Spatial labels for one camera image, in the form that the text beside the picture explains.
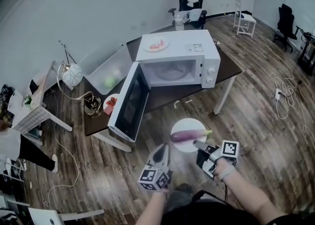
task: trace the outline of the desk lamp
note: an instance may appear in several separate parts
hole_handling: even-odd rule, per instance
[[[75,62],[73,57],[70,55],[70,53],[67,51],[65,44],[61,43],[59,40],[59,43],[64,48],[65,55],[67,57],[68,64],[65,64],[64,61],[60,64],[58,71],[57,71],[57,83],[60,91],[69,99],[71,100],[85,100],[84,105],[84,111],[89,116],[95,116],[101,111],[101,99],[98,96],[94,96],[91,91],[86,92],[84,95],[79,96],[77,98],[71,98],[67,96],[64,91],[61,89],[60,83],[59,83],[59,71],[62,67],[62,80],[64,83],[66,83],[69,86],[75,87],[77,86],[83,79],[83,74],[81,71],[80,66]],[[72,58],[74,61],[74,64],[70,64],[68,55]]]

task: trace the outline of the bottle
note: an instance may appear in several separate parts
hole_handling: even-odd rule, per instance
[[[175,15],[175,28],[177,31],[183,31],[184,30],[184,21],[183,18],[177,14]]]

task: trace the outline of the eggplant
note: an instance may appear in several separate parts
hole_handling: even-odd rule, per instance
[[[171,141],[180,143],[188,140],[196,140],[212,133],[212,130],[192,129],[175,132],[171,135]]]

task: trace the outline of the microwave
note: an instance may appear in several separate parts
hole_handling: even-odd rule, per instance
[[[151,87],[201,84],[212,88],[220,61],[208,30],[143,35],[108,127],[135,142]]]

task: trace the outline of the open microwave door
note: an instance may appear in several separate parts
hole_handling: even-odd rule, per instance
[[[114,133],[135,142],[149,91],[139,62],[134,62],[108,122],[108,127]]]

